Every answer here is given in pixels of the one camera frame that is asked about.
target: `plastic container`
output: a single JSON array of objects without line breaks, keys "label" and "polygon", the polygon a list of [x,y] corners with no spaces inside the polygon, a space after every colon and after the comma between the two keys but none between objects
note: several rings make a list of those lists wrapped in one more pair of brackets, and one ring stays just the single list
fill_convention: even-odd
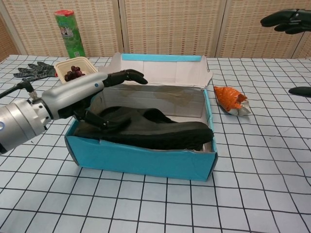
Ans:
[{"label": "plastic container", "polygon": [[72,66],[80,67],[82,73],[86,75],[98,72],[97,68],[93,66],[92,63],[87,58],[85,57],[71,58],[66,61],[59,62],[54,66],[56,73],[62,83],[66,83],[65,75],[67,74],[68,71],[71,70]]},{"label": "plastic container", "polygon": [[74,11],[60,10],[54,13],[69,58],[85,56]]}]

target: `black glove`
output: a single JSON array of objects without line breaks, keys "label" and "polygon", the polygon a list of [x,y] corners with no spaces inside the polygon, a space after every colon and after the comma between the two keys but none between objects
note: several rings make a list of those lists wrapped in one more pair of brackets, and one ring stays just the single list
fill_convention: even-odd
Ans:
[{"label": "black glove", "polygon": [[19,73],[13,74],[16,78],[23,78],[24,81],[35,81],[47,77],[57,77],[54,66],[44,62],[37,62],[38,65],[28,64],[30,69],[18,68]]},{"label": "black glove", "polygon": [[311,32],[311,11],[287,9],[275,12],[261,21],[263,27],[273,27],[277,32],[297,34]]}]

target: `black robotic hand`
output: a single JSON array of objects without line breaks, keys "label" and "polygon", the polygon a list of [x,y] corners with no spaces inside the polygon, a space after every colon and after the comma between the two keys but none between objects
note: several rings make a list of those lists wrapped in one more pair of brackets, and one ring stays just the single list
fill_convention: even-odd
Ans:
[{"label": "black robotic hand", "polygon": [[273,27],[277,32],[297,34],[311,32],[311,11],[303,9],[286,9],[275,12],[261,21],[263,27]]},{"label": "black robotic hand", "polygon": [[135,81],[139,84],[147,84],[144,79],[144,74],[134,69],[125,69],[119,72],[108,74],[106,80],[103,81],[105,87],[115,86],[123,83],[124,81]]}]

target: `wall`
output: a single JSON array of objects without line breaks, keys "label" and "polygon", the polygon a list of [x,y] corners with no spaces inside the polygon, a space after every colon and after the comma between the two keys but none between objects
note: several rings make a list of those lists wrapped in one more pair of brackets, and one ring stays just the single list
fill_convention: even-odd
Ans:
[{"label": "wall", "polygon": [[309,33],[287,35],[260,24],[263,17],[281,9],[311,9],[310,0],[1,2],[25,54],[67,56],[53,13],[72,9],[87,56],[111,56],[117,51],[208,57],[311,56]]},{"label": "wall", "polygon": [[0,62],[10,54],[18,54],[18,51],[0,17]]},{"label": "wall", "polygon": [[75,11],[87,56],[110,56],[122,50],[122,42],[118,39],[118,33],[121,34],[118,31],[120,25],[115,22],[114,2],[116,1],[3,0],[27,54],[48,56],[67,56],[54,18],[54,12],[60,9]]}]

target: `black cable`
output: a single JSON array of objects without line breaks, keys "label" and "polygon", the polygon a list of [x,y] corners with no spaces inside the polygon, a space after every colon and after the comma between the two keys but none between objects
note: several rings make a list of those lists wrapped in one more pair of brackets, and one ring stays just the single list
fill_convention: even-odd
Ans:
[{"label": "black cable", "polygon": [[10,89],[3,91],[0,93],[0,99],[9,95],[10,93],[16,91],[16,90],[21,90],[21,89],[26,89],[28,93],[33,92],[34,88],[28,81],[22,81],[21,83],[16,84],[15,86],[11,87]]}]

